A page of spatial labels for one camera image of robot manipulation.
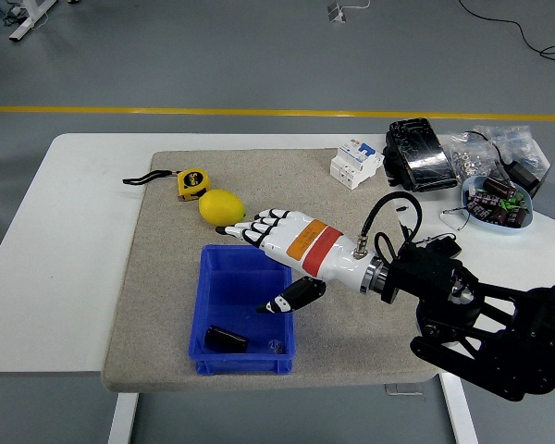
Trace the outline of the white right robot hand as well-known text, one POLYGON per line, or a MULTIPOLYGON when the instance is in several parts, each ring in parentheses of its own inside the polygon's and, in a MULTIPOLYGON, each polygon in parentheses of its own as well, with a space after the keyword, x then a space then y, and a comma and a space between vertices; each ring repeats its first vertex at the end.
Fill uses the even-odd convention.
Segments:
POLYGON ((341 231, 299 211, 267 209, 251 222, 216 228, 260 249, 270 259, 302 274, 279 295, 256 307, 261 314, 296 311, 322 297, 336 280, 365 293, 375 273, 376 253, 354 256, 356 242, 341 231))

